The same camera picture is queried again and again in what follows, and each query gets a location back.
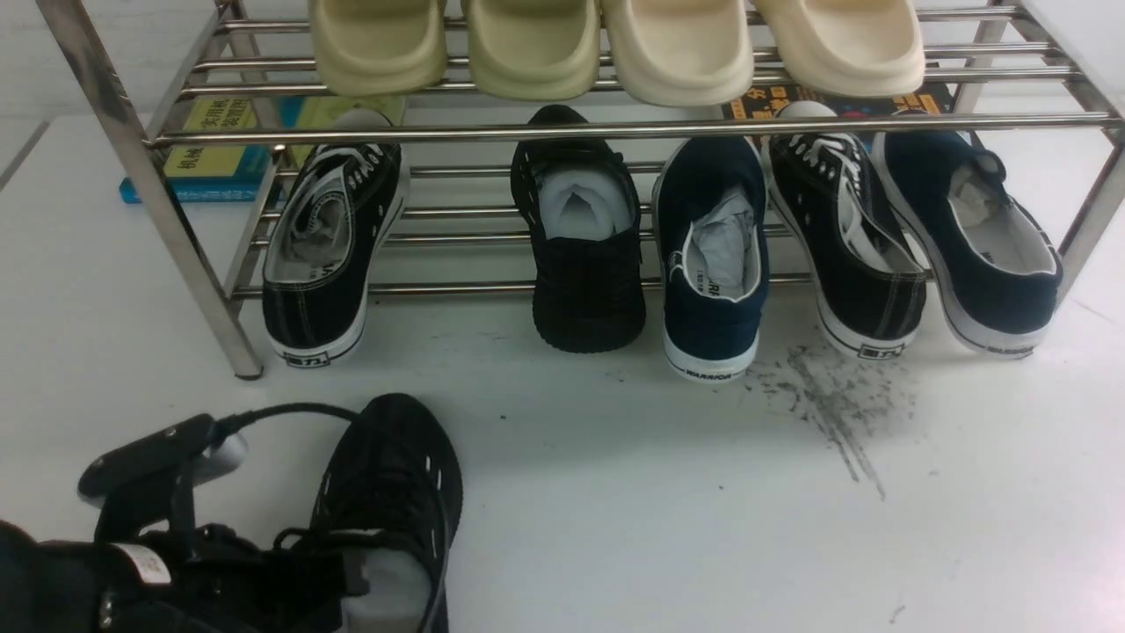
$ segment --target canvas sneaker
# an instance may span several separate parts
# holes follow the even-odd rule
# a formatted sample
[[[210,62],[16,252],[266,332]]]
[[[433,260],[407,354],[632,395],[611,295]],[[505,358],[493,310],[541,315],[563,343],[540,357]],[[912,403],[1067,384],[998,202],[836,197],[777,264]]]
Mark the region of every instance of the canvas sneaker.
[[[798,101],[781,118],[831,117]],[[867,361],[899,358],[926,304],[926,274],[886,201],[863,143],[850,134],[763,138],[774,207],[804,247],[828,342]]]
[[[1002,359],[1030,355],[1051,325],[1062,261],[1005,189],[1000,156],[954,132],[910,132],[879,134],[872,157],[934,266],[957,340]]]
[[[770,287],[765,207],[757,152],[740,137],[687,141],[656,181],[664,352],[685,379],[736,381],[754,362]]]
[[[354,109],[336,127],[390,125]],[[324,368],[356,349],[367,320],[371,257],[402,215],[410,168],[397,144],[320,145],[297,175],[262,268],[270,343],[294,368]]]

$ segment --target slide sandal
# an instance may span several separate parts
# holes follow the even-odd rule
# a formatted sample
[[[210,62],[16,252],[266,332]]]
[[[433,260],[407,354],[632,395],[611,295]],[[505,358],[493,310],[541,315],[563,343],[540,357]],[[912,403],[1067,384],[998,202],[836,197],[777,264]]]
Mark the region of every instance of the slide sandal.
[[[489,94],[573,99],[597,79],[597,0],[464,0],[469,73]]]
[[[446,73],[446,0],[309,0],[321,80],[338,94],[412,92]]]
[[[714,106],[746,93],[754,48],[742,0],[603,0],[618,79],[658,106]]]
[[[793,79],[848,97],[898,97],[926,73],[911,0],[755,0]]]

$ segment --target book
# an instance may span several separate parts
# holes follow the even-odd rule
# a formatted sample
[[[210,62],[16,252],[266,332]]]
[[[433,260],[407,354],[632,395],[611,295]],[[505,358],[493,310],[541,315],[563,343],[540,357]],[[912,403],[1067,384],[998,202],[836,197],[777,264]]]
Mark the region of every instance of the book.
[[[953,94],[945,83],[926,83],[911,94],[882,99],[821,94],[803,85],[756,84],[739,99],[722,106],[722,114],[732,120],[770,119],[793,101],[819,101],[843,118],[890,116],[904,110],[939,115],[953,109]],[[873,133],[858,136],[868,145],[874,138]]]
[[[299,129],[331,127],[340,115],[352,108],[374,109],[394,125],[400,125],[406,111],[405,97],[282,97],[274,102],[282,124]],[[183,128],[231,132],[252,129],[256,125],[258,117],[250,99],[218,97],[197,99]],[[312,145],[292,147],[298,168],[312,151]],[[164,161],[164,174],[181,202],[249,201],[258,196],[269,161],[269,150],[261,145],[178,145]],[[127,204],[141,202],[130,179],[122,180],[119,191]]]

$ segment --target shoe rack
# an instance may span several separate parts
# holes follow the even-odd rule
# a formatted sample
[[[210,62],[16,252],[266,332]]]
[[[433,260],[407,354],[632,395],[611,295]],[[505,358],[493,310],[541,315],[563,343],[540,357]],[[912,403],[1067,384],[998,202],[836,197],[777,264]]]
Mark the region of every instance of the shoe rack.
[[[281,96],[328,94],[316,82],[292,82],[285,79],[294,71],[315,71],[312,57],[266,57],[259,52],[255,37],[262,34],[291,34],[307,37],[309,25],[303,20],[262,20],[246,15],[242,0],[213,0],[215,10],[207,19],[183,64],[154,112],[151,123],[141,123],[102,42],[90,21],[82,0],[37,0],[51,31],[66,56],[106,135],[112,143],[125,171],[133,179],[150,217],[168,246],[188,290],[199,305],[219,346],[226,354],[234,373],[240,379],[253,380],[262,376],[259,354],[251,346],[240,323],[240,311],[245,301],[261,297],[261,287],[253,286],[254,271],[263,247],[269,243],[269,228],[280,216],[278,193],[296,175],[288,152],[290,144],[340,142],[470,142],[522,141],[529,138],[602,137],[620,138],[683,138],[690,136],[796,134],[816,132],[875,132],[909,129],[989,130],[1032,127],[1098,127],[1114,144],[1105,166],[1084,204],[1078,211],[1060,251],[1066,269],[1063,292],[1073,283],[1094,251],[1114,212],[1125,200],[1125,121],[1096,76],[1083,69],[1072,48],[1060,42],[1030,0],[991,0],[987,6],[956,9],[922,9],[921,21],[979,22],[976,37],[971,43],[930,45],[927,58],[966,60],[961,67],[927,70],[927,81],[955,84],[954,112],[937,117],[878,117],[867,119],[802,118],[764,120],[704,120],[704,121],[637,121],[551,127],[531,125],[488,126],[406,126],[371,132],[285,129],[273,102]],[[749,11],[749,25],[764,24]],[[448,30],[464,30],[464,19],[447,18]],[[1023,36],[1024,42],[1004,43],[1001,37],[1009,28]],[[992,67],[997,56],[1020,56],[1032,62],[1042,60],[1045,66],[1029,63],[1025,67]],[[776,49],[757,48],[757,83],[791,81],[781,67],[770,67],[780,62]],[[464,69],[468,60],[451,56],[450,69]],[[611,57],[602,54],[603,73],[594,91],[620,91],[621,84],[611,76]],[[208,80],[210,73],[237,73],[241,81],[218,83]],[[1062,82],[1084,111],[1042,114],[973,114],[983,84],[1000,81],[1053,80]],[[466,94],[476,91],[469,81],[443,80],[426,88],[428,94]],[[201,97],[231,96],[252,98],[259,126],[255,129],[231,132],[184,132],[182,129],[191,100]],[[249,209],[246,226],[234,261],[222,277],[208,261],[191,224],[164,178],[164,157],[174,145],[267,145],[272,150],[272,163],[262,182],[258,200]],[[655,173],[659,163],[630,163],[634,173]],[[506,178],[507,164],[449,165],[421,168],[412,172],[415,186],[418,180],[434,178]],[[512,206],[425,207],[410,208],[407,218],[457,219],[471,230],[474,220],[515,216]],[[768,229],[771,237],[785,237],[781,225]],[[449,234],[398,234],[390,244],[420,246],[488,245],[528,242],[521,232],[464,232]],[[807,273],[775,275],[773,283],[808,282]],[[646,289],[660,287],[659,279],[646,279]],[[370,288],[375,295],[433,295],[529,291],[532,281],[478,281],[449,283],[384,283]]]

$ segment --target white label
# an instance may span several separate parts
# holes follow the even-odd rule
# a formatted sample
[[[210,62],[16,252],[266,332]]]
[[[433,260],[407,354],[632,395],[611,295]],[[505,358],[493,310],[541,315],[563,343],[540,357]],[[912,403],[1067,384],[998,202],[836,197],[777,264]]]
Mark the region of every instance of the white label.
[[[125,553],[133,561],[133,567],[137,568],[141,581],[145,585],[171,585],[172,572],[168,570],[164,560],[160,554],[142,545],[110,543]]]

